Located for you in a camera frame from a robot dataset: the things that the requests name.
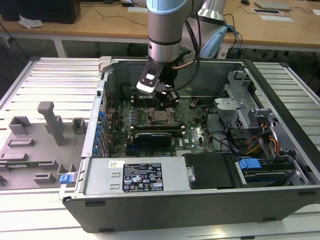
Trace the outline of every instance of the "power supply label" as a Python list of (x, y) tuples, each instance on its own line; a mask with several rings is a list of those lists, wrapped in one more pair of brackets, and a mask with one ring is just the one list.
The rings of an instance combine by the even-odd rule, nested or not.
[(163, 191), (161, 163), (124, 164), (122, 190), (125, 193)]

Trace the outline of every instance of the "robotic arm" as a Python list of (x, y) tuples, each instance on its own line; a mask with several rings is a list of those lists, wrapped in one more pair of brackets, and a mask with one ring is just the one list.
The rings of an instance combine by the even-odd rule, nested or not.
[[(179, 66), (186, 20), (198, 13), (197, 20), (189, 19), (189, 22), (193, 27), (199, 28), (196, 34), (206, 43), (201, 57), (211, 58), (218, 51), (227, 32), (223, 17), (226, 0), (134, 0), (134, 3), (148, 7), (149, 39), (148, 62), (136, 87), (142, 93), (155, 95), (163, 106), (166, 102), (179, 99), (174, 85), (178, 69), (189, 66), (195, 61)], [(202, 35), (198, 17), (202, 21), (201, 28), (204, 30)], [(193, 30), (190, 25), (188, 32), (191, 36), (190, 32)], [(199, 57), (200, 49), (195, 51)]]
[[(144, 1), (134, 2), (143, 5)], [(205, 0), (146, 0), (149, 44), (148, 62), (136, 86), (141, 92), (155, 91), (162, 98), (177, 97), (177, 93), (167, 90), (174, 87), (178, 74), (174, 66), (179, 64), (183, 26), (203, 2)]]

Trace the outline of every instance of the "floor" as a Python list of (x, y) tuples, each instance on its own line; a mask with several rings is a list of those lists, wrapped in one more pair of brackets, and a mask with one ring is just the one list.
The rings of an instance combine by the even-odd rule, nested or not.
[[(40, 39), (17, 39), (17, 43), (28, 54), (29, 57), (57, 57), (57, 52), (53, 41)], [(11, 47), (8, 50), (0, 48), (0, 98), (6, 93), (13, 81), (20, 74), (28, 59), (21, 49), (11, 39)], [(68, 56), (71, 58), (96, 58), (96, 47), (94, 42), (86, 41), (65, 41)], [(108, 43), (101, 42), (101, 56), (126, 57), (129, 55), (143, 57), (148, 54), (146, 44), (135, 44), (131, 52), (127, 52), (127, 43)], [(312, 52), (289, 52), (284, 55), (279, 51), (272, 61), (268, 60), (269, 52), (265, 50), (243, 49), (237, 59), (250, 59), (254, 62), (285, 62), (306, 82), (308, 83), (316, 69), (320, 66), (320, 56), (317, 57)], [(228, 58), (233, 58), (236, 50), (228, 54)], [(320, 80), (314, 78), (310, 87), (315, 92), (318, 90)]]

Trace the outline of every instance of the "blue cable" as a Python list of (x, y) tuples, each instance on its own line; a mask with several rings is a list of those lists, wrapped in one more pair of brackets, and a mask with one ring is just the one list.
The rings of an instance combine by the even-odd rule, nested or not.
[(239, 33), (234, 29), (233, 26), (230, 26), (229, 24), (226, 24), (226, 23), (225, 23), (225, 26), (228, 29), (230, 29), (236, 35), (236, 37), (238, 38), (238, 47), (237, 47), (236, 54), (234, 55), (234, 58), (233, 58), (233, 59), (235, 59), (238, 56), (239, 52), (240, 52), (240, 37), (239, 37)]

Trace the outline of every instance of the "computer mouse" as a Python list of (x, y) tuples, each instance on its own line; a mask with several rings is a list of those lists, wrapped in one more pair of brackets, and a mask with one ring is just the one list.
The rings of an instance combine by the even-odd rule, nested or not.
[(241, 0), (241, 3), (245, 4), (245, 5), (250, 5), (250, 1), (249, 0)]

